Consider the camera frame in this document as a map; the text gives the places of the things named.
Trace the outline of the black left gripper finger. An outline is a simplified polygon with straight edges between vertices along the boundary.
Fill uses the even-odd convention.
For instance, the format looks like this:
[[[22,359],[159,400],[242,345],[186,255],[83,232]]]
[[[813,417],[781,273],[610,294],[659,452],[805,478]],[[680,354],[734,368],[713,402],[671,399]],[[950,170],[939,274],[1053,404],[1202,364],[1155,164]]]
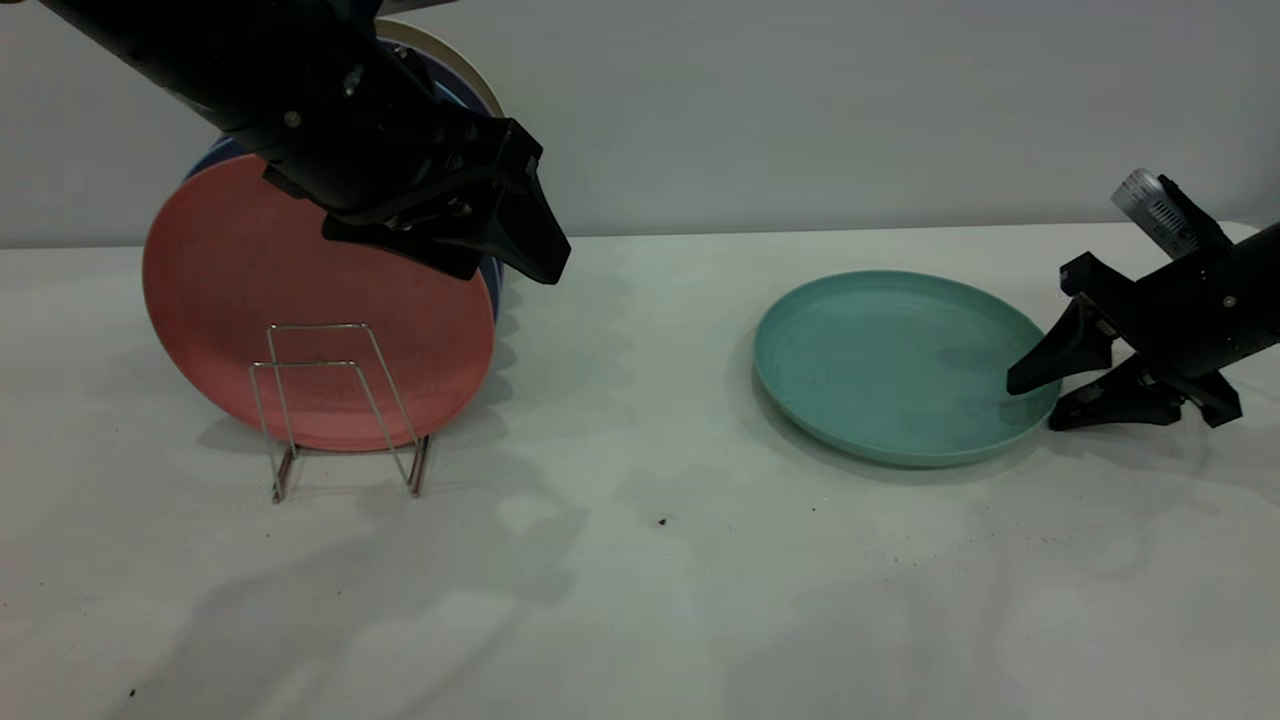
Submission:
[[[468,281],[486,255],[475,247],[439,236],[430,222],[389,227],[383,223],[356,225],[337,217],[325,217],[323,237],[328,241],[375,249],[408,259],[435,272]]]
[[[539,284],[558,284],[572,252],[536,176],[522,191],[498,192],[483,231],[483,246]]]

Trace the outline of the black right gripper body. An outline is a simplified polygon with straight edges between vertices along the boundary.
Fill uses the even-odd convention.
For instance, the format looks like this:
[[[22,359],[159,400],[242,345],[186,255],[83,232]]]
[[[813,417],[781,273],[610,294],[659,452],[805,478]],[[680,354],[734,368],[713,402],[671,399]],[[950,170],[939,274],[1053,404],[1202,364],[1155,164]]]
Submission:
[[[1132,281],[1087,252],[1062,268],[1061,287],[1071,299],[1092,302],[1133,355],[1184,375],[1190,391],[1185,404],[1196,405],[1206,424],[1242,418],[1239,395],[1220,370],[1231,359],[1234,340],[1211,328],[1213,314],[1197,277]]]

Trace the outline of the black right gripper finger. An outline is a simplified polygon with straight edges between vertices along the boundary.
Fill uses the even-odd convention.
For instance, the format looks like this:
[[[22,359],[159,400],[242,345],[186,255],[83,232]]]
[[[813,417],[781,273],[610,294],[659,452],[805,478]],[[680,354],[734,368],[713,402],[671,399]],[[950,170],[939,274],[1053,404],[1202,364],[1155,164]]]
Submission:
[[[1044,337],[1007,370],[1007,392],[1025,395],[1065,377],[1108,369],[1117,332],[1087,299],[1073,299]]]
[[[1140,355],[1132,355],[1117,368],[1110,354],[1071,354],[1048,366],[1057,378],[1093,370],[1103,375],[1057,401],[1050,416],[1052,430],[1111,424],[1166,427],[1181,419],[1189,380]]]

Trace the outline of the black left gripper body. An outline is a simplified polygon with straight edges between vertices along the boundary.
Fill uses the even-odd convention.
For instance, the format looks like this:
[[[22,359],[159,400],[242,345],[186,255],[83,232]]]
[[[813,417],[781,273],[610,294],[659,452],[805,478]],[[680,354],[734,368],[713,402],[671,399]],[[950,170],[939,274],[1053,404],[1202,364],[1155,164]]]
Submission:
[[[323,77],[262,159],[271,182],[348,225],[420,220],[470,187],[527,193],[543,146],[517,122],[444,100],[419,60]]]

